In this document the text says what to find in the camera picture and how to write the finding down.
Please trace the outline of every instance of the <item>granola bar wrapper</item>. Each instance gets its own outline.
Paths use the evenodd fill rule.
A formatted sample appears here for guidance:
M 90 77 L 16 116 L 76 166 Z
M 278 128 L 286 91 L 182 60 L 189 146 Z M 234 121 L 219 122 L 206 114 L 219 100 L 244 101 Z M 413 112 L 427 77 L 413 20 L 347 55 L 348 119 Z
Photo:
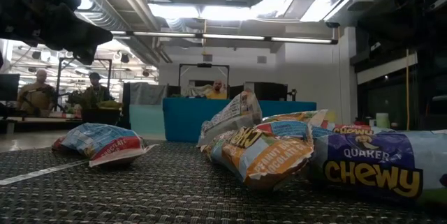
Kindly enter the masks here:
M 310 127 L 307 136 L 311 135 Z M 248 187 L 277 190 L 307 164 L 312 137 L 278 137 L 256 128 L 220 134 L 203 147 L 210 160 L 224 165 Z

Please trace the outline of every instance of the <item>metal frame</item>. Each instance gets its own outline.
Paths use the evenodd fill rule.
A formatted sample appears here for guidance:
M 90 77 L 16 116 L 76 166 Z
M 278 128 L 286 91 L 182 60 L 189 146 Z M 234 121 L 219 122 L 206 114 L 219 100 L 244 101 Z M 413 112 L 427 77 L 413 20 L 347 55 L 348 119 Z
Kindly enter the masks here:
M 220 65 L 220 64 L 179 64 L 179 88 L 182 90 L 182 85 L 180 83 L 182 79 L 182 67 L 183 66 L 195 66 L 197 68 L 212 68 L 212 67 L 224 67 L 226 68 L 226 86 L 227 86 L 227 92 L 226 97 L 230 97 L 230 66 L 229 65 Z
M 68 64 L 66 64 L 64 67 L 62 67 L 62 62 L 65 61 L 65 60 L 68 60 Z M 98 60 L 100 62 L 101 61 L 108 61 L 109 62 L 109 69 L 108 69 L 108 76 L 107 76 L 107 89 L 110 89 L 110 76 L 112 75 L 112 59 L 94 59 L 94 60 Z M 61 82 L 61 72 L 72 61 L 75 61 L 75 59 L 71 58 L 71 57 L 61 57 L 61 58 L 59 58 L 59 67 L 57 69 L 57 81 L 56 81 L 57 82 L 56 83 L 56 94 L 58 94 L 58 95 L 59 95 L 59 83 Z

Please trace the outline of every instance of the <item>white wall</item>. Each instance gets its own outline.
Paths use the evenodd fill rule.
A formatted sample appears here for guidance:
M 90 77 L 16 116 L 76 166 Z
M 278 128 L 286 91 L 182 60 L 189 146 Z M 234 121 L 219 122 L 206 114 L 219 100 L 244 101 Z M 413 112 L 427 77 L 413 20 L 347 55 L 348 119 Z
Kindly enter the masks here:
M 177 85 L 178 63 L 203 62 L 201 48 L 187 50 L 166 48 L 176 64 L 160 66 L 160 84 Z M 312 101 L 318 109 L 331 109 L 337 122 L 352 123 L 357 115 L 357 82 L 349 59 L 356 53 L 354 28 L 346 28 L 338 45 L 284 44 L 276 54 L 269 49 L 210 48 L 213 64 L 230 65 L 230 85 L 244 82 L 278 82 L 297 89 L 297 101 Z M 266 56 L 267 64 L 258 64 L 257 56 Z M 182 86 L 189 80 L 226 80 L 216 68 L 190 68 L 182 76 Z
M 167 47 L 165 49 L 174 64 L 159 66 L 159 84 L 178 84 L 179 64 L 197 64 L 203 62 L 203 49 L 199 47 L 183 50 L 179 47 Z M 271 54 L 269 49 L 213 47 L 206 49 L 207 54 L 213 55 L 213 64 L 230 66 L 230 85 L 243 85 L 244 82 L 276 82 L 276 54 Z M 266 56 L 266 64 L 258 64 L 257 57 Z M 216 80 L 226 82 L 226 68 L 197 68 L 192 66 L 182 68 L 182 86 L 186 86 L 189 80 Z

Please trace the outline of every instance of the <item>ductwork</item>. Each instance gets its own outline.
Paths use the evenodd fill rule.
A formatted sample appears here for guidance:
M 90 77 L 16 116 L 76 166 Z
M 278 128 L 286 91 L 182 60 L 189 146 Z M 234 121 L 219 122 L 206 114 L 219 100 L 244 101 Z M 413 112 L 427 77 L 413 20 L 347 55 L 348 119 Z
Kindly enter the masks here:
M 92 21 L 96 26 L 111 31 L 131 30 L 131 27 L 124 21 L 121 15 L 112 7 L 107 0 L 91 0 L 94 2 L 93 8 L 88 11 L 81 11 L 82 15 Z M 158 66 L 160 58 L 157 57 L 155 51 L 139 38 L 131 37 L 126 40 L 118 40 L 119 42 L 129 46 L 134 50 L 135 55 L 145 64 Z
M 192 29 L 190 27 L 187 27 L 183 19 L 180 18 L 166 19 L 166 23 L 168 24 L 169 29 L 174 32 L 200 33 L 198 29 Z M 199 38 L 184 38 L 184 40 L 188 40 L 192 43 L 202 43 L 202 39 Z

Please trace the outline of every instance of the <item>black mesh belt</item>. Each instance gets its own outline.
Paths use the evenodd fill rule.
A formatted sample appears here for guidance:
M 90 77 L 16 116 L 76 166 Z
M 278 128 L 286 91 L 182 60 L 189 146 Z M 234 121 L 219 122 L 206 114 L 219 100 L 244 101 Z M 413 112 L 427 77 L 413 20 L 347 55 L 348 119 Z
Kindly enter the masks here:
M 3 153 L 0 175 L 74 160 L 49 149 Z M 0 186 L 0 223 L 447 223 L 352 194 L 299 179 L 251 191 L 193 144 L 162 142 L 128 167 L 84 164 Z

